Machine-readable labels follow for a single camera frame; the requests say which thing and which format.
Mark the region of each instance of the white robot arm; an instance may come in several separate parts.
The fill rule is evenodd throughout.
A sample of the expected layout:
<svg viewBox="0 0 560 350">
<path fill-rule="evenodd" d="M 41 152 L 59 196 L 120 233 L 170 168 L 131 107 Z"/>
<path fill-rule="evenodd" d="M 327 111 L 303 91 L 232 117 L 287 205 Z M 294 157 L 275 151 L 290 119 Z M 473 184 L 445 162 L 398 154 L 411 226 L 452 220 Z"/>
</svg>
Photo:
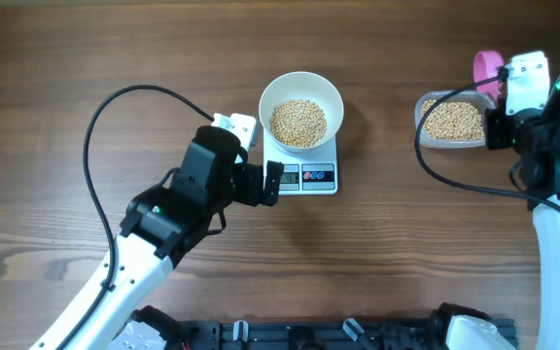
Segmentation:
<svg viewBox="0 0 560 350">
<path fill-rule="evenodd" d="M 183 255 L 207 235 L 209 215 L 214 211 L 219 212 L 222 218 L 222 209 L 233 200 L 253 206 L 259 203 L 273 205 L 277 201 L 282 175 L 282 170 L 278 172 L 277 169 L 284 167 L 279 163 L 269 165 L 275 165 L 275 169 L 268 166 L 269 183 L 263 190 L 263 167 L 247 164 L 247 151 L 256 144 L 257 120 L 240 114 L 233 114 L 230 118 L 216 114 L 212 125 L 212 129 L 204 126 L 207 128 L 198 130 L 196 138 L 190 143 L 180 174 L 173 175 L 170 189 L 154 186 L 129 204 L 127 216 L 121 223 L 122 232 L 116 237 L 116 269 L 109 292 L 64 348 L 133 349 L 140 346 L 143 349 L 164 349 L 166 339 L 161 337 L 162 334 L 142 323 L 127 324 L 129 316 L 142 299 L 167 278 Z M 234 142 L 234 136 L 230 136 L 233 139 L 228 137 L 226 131 L 236 136 L 238 142 Z M 222 154 L 225 144 L 218 147 L 216 141 L 231 142 L 235 148 L 241 149 L 234 151 L 230 161 L 239 169 L 236 173 L 231 173 L 232 167 L 222 164 L 230 156 Z M 217 191 L 215 196 L 207 195 L 222 185 L 222 177 L 227 181 L 227 190 Z M 211 199 L 199 203 L 207 197 Z M 170 211 L 176 210 L 174 207 L 179 201 L 184 204 L 176 209 L 183 210 L 187 206 L 189 210 L 199 206 L 200 210 L 191 211 L 187 217 L 178 217 Z M 99 294 L 109 266 L 110 253 L 107 253 L 86 285 L 31 349 L 62 347 L 64 338 Z"/>
<path fill-rule="evenodd" d="M 556 195 L 549 200 L 560 205 Z M 542 311 L 538 350 L 560 349 L 560 213 L 545 205 L 533 210 L 540 242 Z M 454 316 L 446 334 L 450 350 L 513 349 L 491 323 L 472 316 Z"/>
</svg>

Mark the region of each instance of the scale display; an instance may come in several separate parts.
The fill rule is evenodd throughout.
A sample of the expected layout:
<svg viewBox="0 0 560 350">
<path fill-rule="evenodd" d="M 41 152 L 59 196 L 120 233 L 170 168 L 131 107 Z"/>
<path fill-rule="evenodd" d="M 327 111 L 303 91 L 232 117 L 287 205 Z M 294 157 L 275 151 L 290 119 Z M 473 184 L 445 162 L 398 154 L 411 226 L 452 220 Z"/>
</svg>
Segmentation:
<svg viewBox="0 0 560 350">
<path fill-rule="evenodd" d="M 274 160 L 284 164 L 280 195 L 334 194 L 338 191 L 335 137 L 312 152 L 302 153 L 280 149 L 267 133 L 263 141 L 264 162 Z"/>
<path fill-rule="evenodd" d="M 284 173 L 280 178 L 280 184 L 298 184 L 298 175 L 296 173 Z"/>
</svg>

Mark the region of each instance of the wood grain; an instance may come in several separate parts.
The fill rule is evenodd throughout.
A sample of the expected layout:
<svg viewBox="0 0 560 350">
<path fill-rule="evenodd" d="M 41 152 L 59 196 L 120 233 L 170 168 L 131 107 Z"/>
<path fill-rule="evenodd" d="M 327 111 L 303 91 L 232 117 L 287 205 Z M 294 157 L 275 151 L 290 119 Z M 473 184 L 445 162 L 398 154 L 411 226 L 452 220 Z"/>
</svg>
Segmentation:
<svg viewBox="0 0 560 350">
<path fill-rule="evenodd" d="M 346 105 L 340 191 L 238 204 L 147 300 L 180 320 L 427 316 L 441 302 L 539 325 L 539 252 L 525 203 L 436 182 L 412 149 L 413 108 L 471 77 L 478 50 L 543 49 L 560 71 L 560 2 L 351 1 L 0 8 L 0 349 L 28 347 L 106 251 L 81 165 L 89 117 L 133 84 L 255 116 L 264 87 L 305 70 Z M 134 92 L 101 116 L 90 169 L 114 229 L 180 164 L 205 123 Z M 425 151 L 445 174 L 508 187 L 513 151 Z M 253 162 L 262 161 L 262 147 Z"/>
</svg>

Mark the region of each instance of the clear plastic container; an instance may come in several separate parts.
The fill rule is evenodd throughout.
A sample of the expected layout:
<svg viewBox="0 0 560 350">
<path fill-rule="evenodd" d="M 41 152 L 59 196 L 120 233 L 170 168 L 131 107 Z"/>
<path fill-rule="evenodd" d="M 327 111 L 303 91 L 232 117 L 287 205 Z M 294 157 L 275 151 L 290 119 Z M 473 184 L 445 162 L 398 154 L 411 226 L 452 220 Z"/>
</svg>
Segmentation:
<svg viewBox="0 0 560 350">
<path fill-rule="evenodd" d="M 423 118 L 422 106 L 425 101 L 434 99 L 437 100 L 443 97 L 450 91 L 434 91 L 426 93 L 421 99 L 416 102 L 416 108 L 414 108 L 414 119 L 416 126 L 420 123 Z M 485 111 L 487 109 L 495 109 L 496 103 L 494 100 L 485 93 L 480 93 L 476 91 L 464 91 L 461 92 L 448 100 L 446 102 L 468 102 L 472 104 L 480 113 L 482 117 L 485 118 Z M 423 126 L 420 132 L 420 144 L 424 147 L 429 148 L 439 148 L 439 149 L 454 149 L 454 148 L 467 148 L 467 147 L 478 147 L 485 146 L 485 140 L 439 140 L 431 137 Z"/>
</svg>

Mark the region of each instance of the pink object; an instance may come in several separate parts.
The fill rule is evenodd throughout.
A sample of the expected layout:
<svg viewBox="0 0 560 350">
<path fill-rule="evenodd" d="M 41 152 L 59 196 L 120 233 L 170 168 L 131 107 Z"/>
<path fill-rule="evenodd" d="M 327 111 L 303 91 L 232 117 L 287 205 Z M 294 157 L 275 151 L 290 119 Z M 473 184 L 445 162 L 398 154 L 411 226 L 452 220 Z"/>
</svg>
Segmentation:
<svg viewBox="0 0 560 350">
<path fill-rule="evenodd" d="M 503 57 L 495 51 L 477 52 L 474 57 L 473 74 L 474 82 L 493 78 L 498 75 L 498 67 L 504 66 Z M 500 83 L 493 82 L 476 88 L 477 91 L 490 94 L 494 100 L 501 95 Z"/>
</svg>

